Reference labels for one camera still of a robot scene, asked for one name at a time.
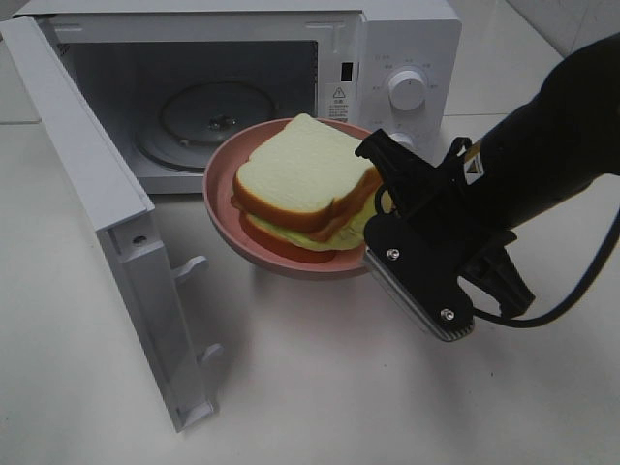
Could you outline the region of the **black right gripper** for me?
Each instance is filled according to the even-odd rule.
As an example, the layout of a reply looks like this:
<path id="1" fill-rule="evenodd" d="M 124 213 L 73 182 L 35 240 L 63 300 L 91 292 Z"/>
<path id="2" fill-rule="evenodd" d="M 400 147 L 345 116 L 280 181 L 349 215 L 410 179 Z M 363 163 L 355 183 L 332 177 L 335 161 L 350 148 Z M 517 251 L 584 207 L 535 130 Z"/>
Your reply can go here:
<path id="1" fill-rule="evenodd" d="M 434 168 L 382 129 L 364 138 L 355 154 L 379 172 L 395 201 L 391 215 L 405 221 L 451 270 L 492 296 L 502 318 L 528 310 L 535 296 L 505 249 L 516 236 L 477 216 L 464 196 L 460 157 L 449 155 Z"/>

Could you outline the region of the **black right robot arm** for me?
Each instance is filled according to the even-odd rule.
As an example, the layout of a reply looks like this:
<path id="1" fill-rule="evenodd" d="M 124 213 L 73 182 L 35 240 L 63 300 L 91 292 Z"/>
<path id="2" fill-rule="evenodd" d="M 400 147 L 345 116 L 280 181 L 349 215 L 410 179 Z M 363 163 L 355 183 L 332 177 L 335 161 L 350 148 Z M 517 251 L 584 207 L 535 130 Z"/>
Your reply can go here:
<path id="1" fill-rule="evenodd" d="M 533 319 L 525 317 L 533 295 L 506 248 L 517 226 L 619 172 L 619 38 L 567 56 L 529 103 L 478 141 L 455 139 L 438 166 L 380 130 L 356 154 L 377 168 L 381 192 L 395 205 L 366 224 L 368 250 L 422 318 L 443 329 L 486 319 L 459 286 L 467 280 L 498 302 L 495 324 L 546 325 L 588 290 L 618 241 L 618 226 L 569 295 Z"/>

